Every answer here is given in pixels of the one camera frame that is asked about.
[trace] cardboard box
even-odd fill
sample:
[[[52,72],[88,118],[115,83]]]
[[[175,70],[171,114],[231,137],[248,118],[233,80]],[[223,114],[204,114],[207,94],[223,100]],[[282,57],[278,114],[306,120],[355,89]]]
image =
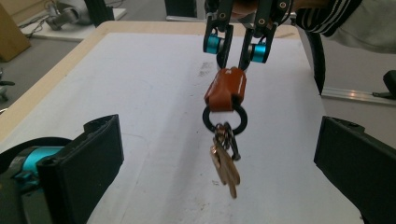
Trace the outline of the cardboard box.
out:
[[[0,61],[9,62],[29,47],[29,40],[0,5]]]

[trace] black ring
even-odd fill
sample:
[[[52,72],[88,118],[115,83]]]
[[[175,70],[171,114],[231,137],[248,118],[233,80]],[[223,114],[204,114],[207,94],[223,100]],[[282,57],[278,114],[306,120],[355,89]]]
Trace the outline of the black ring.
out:
[[[248,114],[245,111],[245,109],[241,105],[238,105],[238,104],[233,105],[233,110],[235,110],[236,113],[238,113],[239,117],[241,118],[241,123],[239,124],[239,126],[235,129],[233,129],[233,134],[237,135],[237,134],[240,134],[242,131],[244,131],[246,129],[246,127],[248,126]],[[202,114],[202,120],[204,121],[204,125],[206,126],[206,128],[210,132],[214,133],[216,130],[216,127],[210,121],[209,114],[210,114],[210,108],[209,108],[209,105],[207,105],[205,107],[204,113]]]

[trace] white tabletop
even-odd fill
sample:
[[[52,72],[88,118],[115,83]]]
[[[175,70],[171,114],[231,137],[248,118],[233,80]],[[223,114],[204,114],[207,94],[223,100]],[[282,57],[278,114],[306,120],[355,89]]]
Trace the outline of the white tabletop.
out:
[[[360,213],[313,162],[323,105],[300,40],[274,40],[252,63],[236,136],[238,198],[219,183],[201,119],[216,72],[201,35],[109,34],[2,142],[75,138],[119,114],[125,161],[89,223],[348,223]],[[242,38],[233,39],[229,66]],[[213,115],[214,122],[236,115]]]

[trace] floor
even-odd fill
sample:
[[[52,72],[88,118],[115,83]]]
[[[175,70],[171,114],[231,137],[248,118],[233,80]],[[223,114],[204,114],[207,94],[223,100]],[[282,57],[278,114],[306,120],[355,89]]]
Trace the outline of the floor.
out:
[[[166,10],[164,1],[158,0],[124,0],[117,1],[113,5],[126,8],[127,14],[122,18],[123,21],[166,21]],[[19,55],[9,63],[0,63],[3,68],[3,80],[14,81],[16,86],[7,88],[9,101],[0,100],[0,109],[7,108],[32,87],[41,77],[43,77],[57,62],[59,62],[68,52],[70,52],[78,42],[67,42],[60,40],[34,39],[31,40],[29,49]],[[332,44],[325,51],[335,51]],[[342,59],[348,56],[338,54],[333,58]],[[381,64],[383,60],[376,60],[374,64]],[[336,67],[344,66],[342,62],[337,62]],[[361,72],[353,76],[349,71],[345,74],[330,74],[329,81],[332,86],[347,86],[347,88],[373,89],[382,91],[385,88],[382,84],[383,71],[374,76],[361,77]],[[346,119],[356,122],[366,127],[366,132],[378,138],[384,143],[396,147],[396,107],[388,105],[369,105],[360,102],[349,102],[335,99],[323,99],[323,104],[328,116],[339,119]]]

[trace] brass key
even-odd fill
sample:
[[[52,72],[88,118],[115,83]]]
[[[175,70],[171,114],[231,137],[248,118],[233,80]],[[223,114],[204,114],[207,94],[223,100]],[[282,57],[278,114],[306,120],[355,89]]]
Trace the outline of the brass key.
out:
[[[227,153],[225,148],[223,147],[224,143],[221,141],[226,140],[225,136],[222,135],[222,125],[219,126],[219,132],[217,132],[216,136],[213,138],[214,146],[210,148],[210,155],[212,161],[216,167],[216,171],[218,172],[219,179],[223,185],[228,185],[230,188],[231,196],[236,198],[236,185],[239,185],[241,182],[238,171],[236,170],[235,165],[233,164],[233,159]]]

